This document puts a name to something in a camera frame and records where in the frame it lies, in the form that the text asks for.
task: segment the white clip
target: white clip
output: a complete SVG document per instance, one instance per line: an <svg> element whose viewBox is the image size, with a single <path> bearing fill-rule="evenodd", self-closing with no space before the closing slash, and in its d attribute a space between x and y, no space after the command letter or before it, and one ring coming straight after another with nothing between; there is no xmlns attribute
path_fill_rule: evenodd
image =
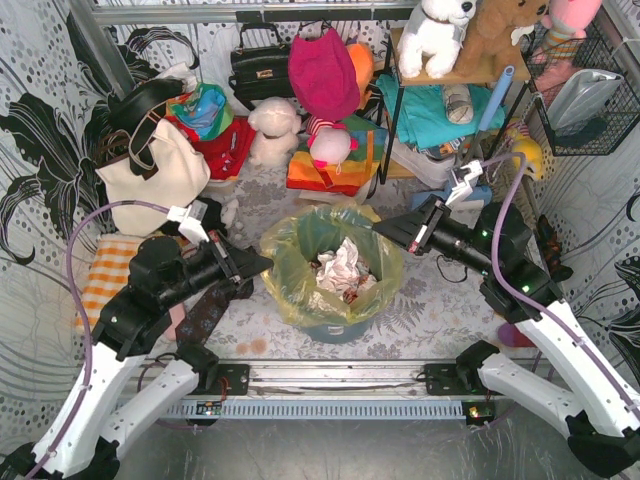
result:
<svg viewBox="0 0 640 480"><path fill-rule="evenodd" d="M207 210L207 204L199 200L195 200L187 208L171 207L167 214L167 220L179 222L178 231L184 235L194 245L201 242L208 242L209 235L202 228L201 221L204 212Z"/></svg>
<svg viewBox="0 0 640 480"><path fill-rule="evenodd" d="M638 408L640 408L640 400L633 400L631 402L631 405L625 405L624 409L627 412L631 412L632 410L637 410Z"/></svg>
<svg viewBox="0 0 640 480"><path fill-rule="evenodd" d="M445 202L447 207L453 206L458 202L462 202L465 198L471 195L473 187L476 185L476 179L482 175L480 160L472 160L465 166L460 167L460 170L468 170L469 173L465 174L462 179L459 179L455 172L451 170L451 178L453 182L451 184L451 193Z"/></svg>

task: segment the colorful bag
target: colorful bag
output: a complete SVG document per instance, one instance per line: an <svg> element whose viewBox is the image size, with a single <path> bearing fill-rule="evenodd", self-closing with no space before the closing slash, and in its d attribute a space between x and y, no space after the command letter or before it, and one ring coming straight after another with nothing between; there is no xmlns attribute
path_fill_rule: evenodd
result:
<svg viewBox="0 0 640 480"><path fill-rule="evenodd" d="M384 154L387 130L378 128L355 115L343 122L359 147L353 150L337 171L336 165L320 170L313 163L309 149L301 145L289 163L287 188L314 192L342 193L355 196L375 174Z"/></svg>
<svg viewBox="0 0 640 480"><path fill-rule="evenodd" d="M233 111L220 87L200 83L193 93L167 102L166 118L192 142L213 140L231 124Z"/></svg>

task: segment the orange checkered cloth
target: orange checkered cloth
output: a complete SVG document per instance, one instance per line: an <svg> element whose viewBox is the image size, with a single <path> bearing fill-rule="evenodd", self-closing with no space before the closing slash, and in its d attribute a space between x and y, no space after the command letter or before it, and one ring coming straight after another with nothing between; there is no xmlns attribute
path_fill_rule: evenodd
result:
<svg viewBox="0 0 640 480"><path fill-rule="evenodd" d="M138 253L138 247L144 240L119 234L101 236L89 270L88 283L82 293L82 304L91 328L98 322L102 307L127 284L129 262ZM82 329L80 315L76 315L75 326Z"/></svg>

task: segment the shelf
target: shelf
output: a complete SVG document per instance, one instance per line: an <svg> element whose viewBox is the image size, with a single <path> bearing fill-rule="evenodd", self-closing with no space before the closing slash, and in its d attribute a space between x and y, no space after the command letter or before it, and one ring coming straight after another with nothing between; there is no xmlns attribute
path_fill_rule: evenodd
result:
<svg viewBox="0 0 640 480"><path fill-rule="evenodd" d="M393 44L393 54L396 59L400 58L398 55L398 43L400 43L400 37L402 36L401 28L394 28L391 30L391 42ZM513 76L515 82L526 82L531 76L529 70L524 64L522 58L518 62L516 67L516 73ZM480 60L478 70L468 77L462 77L454 72L448 73L442 78L431 78L424 71L424 65L420 71L420 75L415 78L402 78L402 74L398 71L398 78L400 80L401 87L419 87L424 85L452 85L452 84L481 84L497 82L499 75L496 76L493 73L493 59L487 55L483 55Z"/></svg>

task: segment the yellow toy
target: yellow toy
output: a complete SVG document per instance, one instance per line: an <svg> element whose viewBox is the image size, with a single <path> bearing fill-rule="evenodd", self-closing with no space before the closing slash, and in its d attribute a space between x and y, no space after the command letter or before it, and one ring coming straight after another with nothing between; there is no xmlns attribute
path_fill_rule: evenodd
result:
<svg viewBox="0 0 640 480"><path fill-rule="evenodd" d="M516 125L507 130L507 136L513 139L511 151L523 153L529 162L524 172L525 175L528 175L536 181L540 180L544 174L544 155L542 148L540 148L538 142L529 136L529 130L526 125L521 125L520 127ZM520 168L520 157L513 157L513 164L516 169Z"/></svg>

